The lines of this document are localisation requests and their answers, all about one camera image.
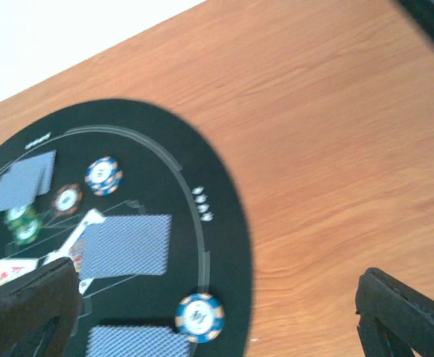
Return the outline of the green chip top mat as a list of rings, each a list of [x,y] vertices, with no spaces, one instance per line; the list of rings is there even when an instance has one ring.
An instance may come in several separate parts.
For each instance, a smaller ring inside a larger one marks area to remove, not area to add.
[[[35,241],[41,231],[42,219],[33,205],[7,210],[4,223],[12,233],[17,245],[28,245]]]

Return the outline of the blue chip mat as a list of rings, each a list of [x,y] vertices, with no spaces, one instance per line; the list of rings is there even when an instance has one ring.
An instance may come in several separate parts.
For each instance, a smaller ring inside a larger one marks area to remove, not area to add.
[[[184,297],[176,308],[175,325],[192,343],[213,341],[223,330],[225,312],[216,297],[194,293]]]
[[[123,171],[116,159],[104,156],[89,165],[85,183],[96,196],[108,196],[115,192],[123,178]]]

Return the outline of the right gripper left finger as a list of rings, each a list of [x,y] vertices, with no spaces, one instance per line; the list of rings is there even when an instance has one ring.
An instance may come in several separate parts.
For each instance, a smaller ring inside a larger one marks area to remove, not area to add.
[[[82,306],[67,257],[0,286],[0,356],[63,356]]]

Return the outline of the dealt card top mat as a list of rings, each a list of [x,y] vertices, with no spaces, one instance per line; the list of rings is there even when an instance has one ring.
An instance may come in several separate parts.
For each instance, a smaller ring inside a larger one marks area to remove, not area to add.
[[[17,161],[0,178],[0,212],[28,206],[51,189],[56,151]]]

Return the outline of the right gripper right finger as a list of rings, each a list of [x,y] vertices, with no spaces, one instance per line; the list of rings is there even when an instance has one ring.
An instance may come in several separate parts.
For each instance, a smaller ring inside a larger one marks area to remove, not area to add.
[[[360,276],[355,305],[366,356],[434,356],[434,300],[368,268]]]

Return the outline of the blue chip top mat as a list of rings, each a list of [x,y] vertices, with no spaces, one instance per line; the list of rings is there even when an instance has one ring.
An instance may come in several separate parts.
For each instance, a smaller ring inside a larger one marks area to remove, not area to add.
[[[85,183],[96,196],[108,196],[115,192],[123,178],[123,171],[116,159],[104,156],[89,165]]]

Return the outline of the red chip top mat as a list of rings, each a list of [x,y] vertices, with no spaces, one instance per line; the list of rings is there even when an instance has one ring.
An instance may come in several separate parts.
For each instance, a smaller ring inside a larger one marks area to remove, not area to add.
[[[83,194],[77,183],[61,187],[52,201],[52,208],[56,216],[70,216],[77,211]]]

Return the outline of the dealt card mat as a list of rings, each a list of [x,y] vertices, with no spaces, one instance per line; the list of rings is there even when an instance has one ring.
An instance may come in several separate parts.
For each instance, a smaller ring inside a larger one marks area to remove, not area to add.
[[[51,189],[56,151],[17,161],[0,178],[0,212],[28,206]]]
[[[190,341],[168,327],[93,327],[86,356],[189,356]]]

